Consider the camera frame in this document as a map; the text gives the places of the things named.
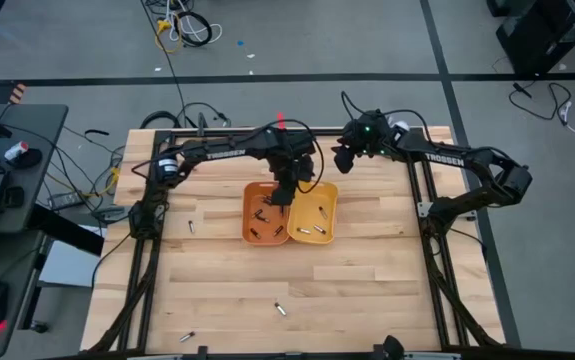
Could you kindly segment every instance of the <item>black cable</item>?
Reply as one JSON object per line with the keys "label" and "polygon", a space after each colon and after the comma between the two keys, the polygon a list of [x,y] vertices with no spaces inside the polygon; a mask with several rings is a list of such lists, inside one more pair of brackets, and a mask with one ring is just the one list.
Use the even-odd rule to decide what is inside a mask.
{"label": "black cable", "polygon": [[[449,228],[449,231],[453,231],[453,232],[455,232],[455,233],[459,233],[459,234],[461,234],[461,235],[465,235],[465,236],[467,236],[467,237],[469,237],[469,238],[472,238],[472,239],[478,241],[478,243],[480,244],[480,247],[481,247],[481,249],[482,249],[483,255],[485,255],[485,254],[487,253],[487,246],[485,246],[485,244],[483,244],[483,242],[482,242],[479,238],[477,238],[477,237],[475,237],[475,236],[473,236],[473,235],[469,235],[469,234],[467,234],[466,232],[463,232],[463,231],[460,231],[460,230],[454,229],[454,228]],[[439,254],[440,254],[440,247],[439,247],[438,250],[437,250],[435,253],[433,253],[432,255],[433,255],[433,256],[436,256],[436,255],[439,255]]]}
{"label": "black cable", "polygon": [[143,0],[140,0],[140,5],[143,7],[143,11],[145,12],[145,15],[147,16],[147,21],[149,21],[149,25],[151,26],[151,30],[154,32],[154,35],[158,38],[158,42],[160,43],[160,46],[163,48],[163,54],[165,54],[165,58],[167,59],[167,63],[169,64],[169,70],[171,71],[172,76],[174,77],[174,84],[176,84],[176,89],[178,90],[178,96],[180,97],[180,108],[184,108],[185,107],[185,99],[183,98],[183,92],[180,90],[180,85],[178,84],[178,77],[176,77],[176,72],[174,71],[174,66],[171,63],[171,59],[169,58],[169,54],[167,53],[167,50],[165,49],[165,45],[163,44],[162,41],[160,41],[160,37],[158,36],[158,32],[156,31],[156,27],[154,26],[154,22],[151,20],[151,17],[149,16],[149,13],[147,12],[147,7],[145,6],[145,3],[143,2]]}
{"label": "black cable", "polygon": [[231,126],[231,120],[224,113],[218,111],[218,109],[216,109],[214,106],[212,106],[206,102],[199,102],[199,101],[198,102],[190,102],[190,103],[185,104],[185,106],[180,110],[178,115],[176,115],[176,119],[180,120],[180,116],[184,114],[185,127],[187,127],[186,110],[189,109],[191,106],[197,106],[197,105],[205,106],[205,107],[209,108],[211,111],[213,111],[214,114],[216,114],[216,117],[214,118],[214,120],[221,119],[227,123],[227,126]]}
{"label": "black cable", "polygon": [[9,270],[13,269],[16,265],[20,264],[20,262],[22,260],[24,260],[27,256],[31,255],[32,253],[40,250],[40,246],[29,250],[28,252],[26,252],[25,254],[23,254],[22,256],[18,257],[16,260],[14,260],[14,262],[12,262],[9,266],[7,266],[7,268],[0,274],[0,280],[3,279],[3,277],[5,277],[5,275],[7,275],[7,273],[9,272]]}
{"label": "black cable", "polygon": [[[207,30],[207,37],[204,40],[196,41],[196,40],[192,39],[191,37],[189,37],[189,35],[182,34],[182,32],[180,31],[181,25],[177,24],[176,21],[181,21],[182,18],[184,18],[185,16],[193,17],[194,19],[196,19],[200,23],[200,25],[202,25]],[[207,21],[207,19],[205,19],[202,15],[199,15],[193,11],[181,11],[180,13],[178,13],[178,20],[176,19],[176,17],[174,17],[174,25],[176,26],[176,31],[181,33],[180,38],[182,39],[183,43],[189,47],[205,46],[205,45],[209,44],[212,37],[214,36],[214,31],[212,30],[211,24],[209,24],[209,21]]]}
{"label": "black cable", "polygon": [[475,237],[474,235],[469,235],[469,234],[467,234],[467,233],[464,232],[464,231],[460,231],[460,230],[454,229],[454,228],[449,228],[449,230],[451,230],[451,231],[453,231],[453,232],[455,232],[455,233],[459,233],[459,234],[461,234],[461,235],[465,235],[465,236],[467,236],[467,237],[469,237],[469,238],[472,238],[472,239],[478,241],[478,243],[480,244],[480,246],[483,248],[483,251],[486,251],[486,250],[487,250],[487,246],[485,246],[485,244],[483,244],[483,242],[482,242],[479,238]]}
{"label": "black cable", "polygon": [[432,256],[440,255],[440,243],[438,242],[438,240],[437,240],[436,238],[432,237],[432,238],[429,240],[430,246],[431,246],[431,240],[436,241],[436,244],[438,245],[438,250],[436,250],[436,252],[432,253],[431,255],[432,255]]}
{"label": "black cable", "polygon": [[49,188],[49,186],[47,186],[47,182],[45,181],[45,179],[43,178],[43,185],[45,186],[45,190],[47,190],[47,194],[49,195],[49,199],[52,199],[54,196],[51,193],[51,189]]}
{"label": "black cable", "polygon": [[103,145],[103,144],[100,144],[100,143],[97,143],[97,142],[91,140],[91,139],[88,138],[87,136],[85,136],[85,135],[83,135],[83,134],[81,134],[81,133],[79,133],[79,132],[77,132],[77,131],[74,131],[74,130],[68,128],[66,125],[63,125],[63,128],[64,128],[65,130],[69,131],[70,133],[72,133],[72,134],[74,134],[74,135],[76,135],[76,136],[78,136],[78,137],[81,137],[81,138],[87,140],[88,142],[90,142],[90,143],[92,143],[92,144],[98,146],[98,147],[103,148],[105,151],[109,152],[110,154],[113,153],[107,146],[105,146],[105,145]]}
{"label": "black cable", "polygon": [[103,257],[100,258],[100,260],[98,261],[98,264],[96,264],[96,267],[94,267],[94,272],[91,275],[91,289],[92,290],[94,290],[94,285],[96,285],[96,272],[98,271],[100,264],[102,264],[103,261],[105,261],[107,256],[111,255],[111,253],[116,251],[116,249],[118,249],[120,247],[120,245],[122,245],[125,242],[125,240],[127,240],[127,238],[129,238],[129,235],[131,235],[131,233],[125,235],[125,237],[116,246],[114,246],[113,249],[109,250],[109,252],[107,254],[105,254]]}
{"label": "black cable", "polygon": [[143,120],[143,122],[140,124],[140,129],[146,129],[147,125],[149,125],[152,121],[158,119],[169,119],[173,124],[172,128],[174,129],[182,128],[182,126],[180,126],[180,123],[178,122],[178,118],[169,111],[154,111],[153,113],[147,115],[145,120]]}
{"label": "black cable", "polygon": [[494,69],[494,72],[496,74],[498,74],[498,69],[496,69],[496,64],[498,64],[499,61],[505,60],[505,59],[507,59],[507,56],[500,57],[500,58],[496,59],[496,61],[494,61],[493,64],[491,64],[491,68]]}
{"label": "black cable", "polygon": [[[523,89],[523,90],[526,90],[526,89],[532,87],[535,83],[536,83],[536,80],[533,80],[533,81],[532,81],[531,83],[529,83],[528,85],[523,86],[522,89]],[[562,101],[561,103],[558,102],[558,97],[556,96],[556,93],[554,92],[554,86],[556,86],[556,87],[562,89],[562,90],[565,92],[566,96],[567,96],[567,97],[565,98],[565,100]],[[526,112],[526,113],[528,113],[528,114],[530,114],[530,115],[532,115],[532,116],[534,116],[534,117],[537,117],[537,118],[542,119],[542,120],[551,121],[551,120],[554,119],[554,117],[558,116],[558,119],[559,119],[561,122],[564,123],[564,121],[563,121],[563,119],[562,119],[562,116],[560,115],[560,109],[561,109],[563,106],[565,106],[565,104],[567,104],[567,102],[569,102],[569,101],[571,100],[571,92],[569,91],[569,89],[567,89],[567,88],[564,87],[563,85],[560,85],[559,83],[555,83],[555,82],[552,82],[552,83],[547,84],[547,89],[549,90],[549,94],[551,95],[551,97],[554,99],[554,111],[552,112],[552,114],[551,114],[550,116],[545,116],[545,115],[538,114],[538,113],[536,113],[536,112],[534,112],[534,111],[532,111],[532,110],[529,110],[529,109],[527,109],[527,108],[525,108],[525,107],[523,107],[523,106],[518,105],[518,104],[514,101],[514,98],[513,98],[513,97],[514,97],[515,94],[517,94],[517,93],[519,93],[519,92],[522,92],[522,91],[514,90],[514,91],[512,91],[512,92],[507,96],[507,98],[509,99],[509,102],[510,102],[512,105],[514,105],[515,107],[519,108],[520,110],[522,110],[522,111],[524,111],[524,112]]]}
{"label": "black cable", "polygon": [[7,104],[7,106],[5,106],[5,108],[3,109],[3,111],[0,113],[0,124],[2,124],[2,120],[3,120],[3,116],[5,115],[5,113],[7,112],[7,110],[14,104]]}

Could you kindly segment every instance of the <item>black desk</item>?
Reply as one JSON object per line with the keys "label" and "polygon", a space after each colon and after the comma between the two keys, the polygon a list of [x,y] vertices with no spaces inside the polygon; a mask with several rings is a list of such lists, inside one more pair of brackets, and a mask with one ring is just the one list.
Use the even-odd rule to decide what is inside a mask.
{"label": "black desk", "polygon": [[[0,105],[0,115],[6,107]],[[56,143],[66,115],[67,107],[64,105],[12,105],[4,112],[0,123],[33,131]],[[27,329],[31,324],[40,295],[40,287],[36,283],[51,238],[98,255],[103,243],[102,237],[34,204],[54,149],[38,136],[10,130],[13,133],[11,138],[0,139],[0,159],[4,159],[7,149],[21,140],[32,148],[40,149],[43,159],[40,164],[24,170],[11,169],[6,163],[3,164],[10,172],[8,186],[22,187],[25,202],[20,208],[0,212],[0,275],[27,252],[37,248],[41,250],[19,261],[3,278],[10,286],[10,296],[6,325],[0,328],[0,356],[7,349],[16,323],[19,329]]]}

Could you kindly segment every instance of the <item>wire bundle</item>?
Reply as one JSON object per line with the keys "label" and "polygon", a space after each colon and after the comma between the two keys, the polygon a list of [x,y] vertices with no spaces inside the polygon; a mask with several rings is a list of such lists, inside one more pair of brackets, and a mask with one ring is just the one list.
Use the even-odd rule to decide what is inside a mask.
{"label": "wire bundle", "polygon": [[[223,28],[220,24],[210,24],[204,17],[192,11],[195,0],[191,1],[191,6],[185,7],[185,4],[188,3],[189,0],[167,0],[166,3],[163,0],[148,0],[143,4],[149,8],[152,14],[164,15],[164,17],[157,20],[158,29],[154,42],[159,49],[167,54],[173,54],[178,51],[181,43],[189,47],[201,47],[216,42],[223,34]],[[164,7],[165,11],[157,11],[155,7]],[[192,18],[198,21],[202,27],[198,30],[194,29],[191,23]],[[220,30],[215,38],[213,37],[213,28]],[[160,42],[160,35],[166,30],[169,30],[169,40],[177,43],[173,49],[165,49]],[[206,32],[204,39],[199,35],[203,32]]]}
{"label": "wire bundle", "polygon": [[[529,84],[525,85],[525,86],[519,86],[518,88],[514,91],[512,91],[509,96],[509,102],[515,106],[516,108],[530,114],[531,116],[541,119],[541,120],[546,120],[546,121],[551,121],[554,118],[558,118],[558,120],[560,120],[560,122],[563,124],[564,127],[566,127],[567,129],[569,129],[569,131],[573,132],[575,134],[575,129],[571,127],[571,125],[569,124],[569,110],[571,109],[571,91],[569,91],[569,89],[567,89],[565,86],[556,83],[556,82],[552,82],[547,84],[547,90],[549,91],[549,95],[551,96],[551,98],[554,100],[554,109],[551,113],[551,115],[542,115],[542,114],[538,114],[535,111],[532,111],[524,106],[518,105],[515,101],[514,101],[514,96],[516,94],[518,94],[519,92],[525,94],[526,96],[531,98],[531,95],[528,95],[527,93],[527,89],[529,89],[530,87],[532,87],[537,80],[532,80]],[[558,88],[560,90],[562,90],[565,93],[565,98],[560,101],[558,99],[558,96],[556,94],[556,92],[554,91],[554,88]]]}

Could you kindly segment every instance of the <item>table leg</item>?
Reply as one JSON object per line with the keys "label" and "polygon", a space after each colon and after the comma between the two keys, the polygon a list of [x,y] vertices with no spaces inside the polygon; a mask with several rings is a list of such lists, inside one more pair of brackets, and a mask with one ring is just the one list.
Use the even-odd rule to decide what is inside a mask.
{"label": "table leg", "polygon": [[53,238],[98,256],[101,254],[105,241],[102,236],[78,226],[39,204],[34,205],[29,227],[40,229]]}
{"label": "table leg", "polygon": [[38,284],[38,279],[40,278],[40,272],[43,270],[43,266],[45,265],[45,260],[46,256],[41,254],[34,265],[34,272],[29,280],[29,286],[27,286],[28,290],[25,294],[25,301],[20,309],[20,317],[18,319],[17,327],[18,330],[29,330],[34,328],[34,313],[36,312],[36,306],[38,305],[38,299],[40,298],[40,292],[42,291],[42,287]]}

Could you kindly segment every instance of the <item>yellow basket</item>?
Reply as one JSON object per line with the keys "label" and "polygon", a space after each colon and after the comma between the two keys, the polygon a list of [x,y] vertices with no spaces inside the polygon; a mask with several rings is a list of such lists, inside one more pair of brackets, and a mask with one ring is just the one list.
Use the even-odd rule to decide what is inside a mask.
{"label": "yellow basket", "polygon": [[[311,183],[300,183],[302,189],[309,189]],[[328,182],[320,182],[307,194],[296,191],[296,196],[289,212],[287,230],[294,240],[306,243],[325,245],[334,241],[334,219],[336,219],[336,203],[338,188]],[[325,234],[314,228],[314,225],[325,230]],[[298,228],[309,231],[303,233]]]}

